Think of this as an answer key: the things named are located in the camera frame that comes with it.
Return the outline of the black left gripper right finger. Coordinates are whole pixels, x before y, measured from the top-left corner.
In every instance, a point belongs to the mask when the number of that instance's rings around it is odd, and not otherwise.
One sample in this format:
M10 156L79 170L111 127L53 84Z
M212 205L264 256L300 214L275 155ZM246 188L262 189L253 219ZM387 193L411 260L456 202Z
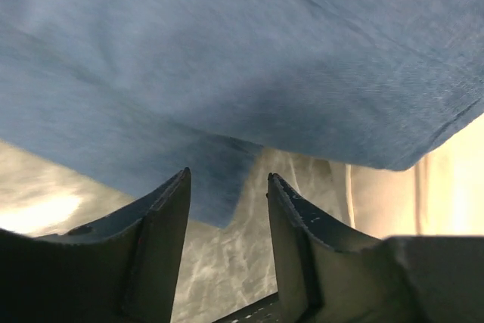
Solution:
M268 213L284 322L483 320L483 240L356 231L268 177Z

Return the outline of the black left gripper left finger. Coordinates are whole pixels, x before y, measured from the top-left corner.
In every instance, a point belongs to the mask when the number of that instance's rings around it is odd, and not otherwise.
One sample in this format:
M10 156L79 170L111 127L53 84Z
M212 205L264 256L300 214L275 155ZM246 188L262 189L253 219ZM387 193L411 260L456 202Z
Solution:
M3 322L168 322L191 173L66 234L1 232Z

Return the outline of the blue pillowcase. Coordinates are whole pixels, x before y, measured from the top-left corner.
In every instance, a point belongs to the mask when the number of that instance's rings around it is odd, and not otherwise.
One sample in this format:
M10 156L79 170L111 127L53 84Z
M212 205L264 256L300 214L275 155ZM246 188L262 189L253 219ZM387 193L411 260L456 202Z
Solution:
M1 137L224 227L264 148L404 170L483 112L483 0L1 0Z

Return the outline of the cream pillow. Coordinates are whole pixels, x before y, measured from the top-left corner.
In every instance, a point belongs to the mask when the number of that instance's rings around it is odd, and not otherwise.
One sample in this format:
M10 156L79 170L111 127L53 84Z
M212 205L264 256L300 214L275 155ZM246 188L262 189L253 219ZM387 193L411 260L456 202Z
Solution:
M330 163L342 220L376 238L483 234L483 118L410 169Z

